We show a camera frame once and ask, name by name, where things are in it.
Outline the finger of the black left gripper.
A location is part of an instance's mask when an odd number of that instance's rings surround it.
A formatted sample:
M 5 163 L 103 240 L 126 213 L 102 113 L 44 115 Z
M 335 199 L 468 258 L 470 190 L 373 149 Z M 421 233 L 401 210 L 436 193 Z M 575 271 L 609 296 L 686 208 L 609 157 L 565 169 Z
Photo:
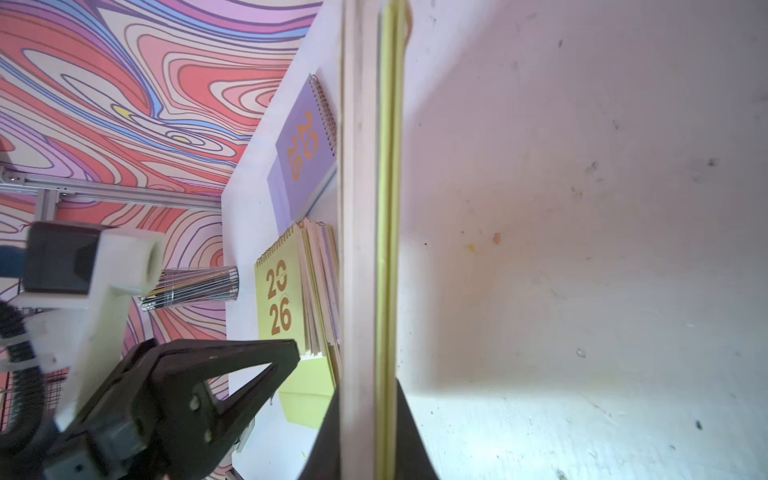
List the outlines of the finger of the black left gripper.
M 145 432 L 148 449 L 131 479 L 203 479 L 231 452 L 259 410 L 299 362 L 293 340 L 150 339 L 121 362 L 142 382 L 154 417 Z M 225 399 L 210 381 L 251 367 L 254 378 Z

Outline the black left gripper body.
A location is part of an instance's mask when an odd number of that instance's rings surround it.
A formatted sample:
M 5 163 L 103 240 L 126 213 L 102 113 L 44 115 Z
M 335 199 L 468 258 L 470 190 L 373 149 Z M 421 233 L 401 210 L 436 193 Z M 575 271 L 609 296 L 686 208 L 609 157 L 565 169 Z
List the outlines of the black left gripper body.
M 1 454 L 3 479 L 196 479 L 198 381 L 163 371 L 108 379 L 65 430 L 43 424 Z

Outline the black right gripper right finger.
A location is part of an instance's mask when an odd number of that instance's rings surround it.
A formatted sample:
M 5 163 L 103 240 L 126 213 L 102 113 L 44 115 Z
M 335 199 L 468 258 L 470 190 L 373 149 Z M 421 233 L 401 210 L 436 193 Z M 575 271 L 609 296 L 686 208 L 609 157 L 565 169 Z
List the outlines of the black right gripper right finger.
M 395 478 L 438 480 L 400 382 L 397 382 Z

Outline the green desk calendar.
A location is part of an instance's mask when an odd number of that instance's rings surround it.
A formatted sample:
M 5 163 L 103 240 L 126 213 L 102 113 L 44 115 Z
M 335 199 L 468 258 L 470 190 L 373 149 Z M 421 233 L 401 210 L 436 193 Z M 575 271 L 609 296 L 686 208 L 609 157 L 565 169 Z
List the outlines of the green desk calendar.
M 393 479 L 406 1 L 342 4 L 340 214 L 344 479 Z
M 296 342 L 299 363 L 278 389 L 288 422 L 318 429 L 341 376 L 339 260 L 330 225 L 291 225 L 254 265 L 262 340 Z

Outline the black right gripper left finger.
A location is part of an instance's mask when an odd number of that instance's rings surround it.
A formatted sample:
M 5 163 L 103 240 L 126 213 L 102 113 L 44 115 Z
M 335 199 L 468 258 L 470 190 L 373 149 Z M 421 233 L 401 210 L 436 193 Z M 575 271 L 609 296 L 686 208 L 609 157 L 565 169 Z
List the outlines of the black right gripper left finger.
M 340 401 L 334 392 L 299 480 L 340 480 Z

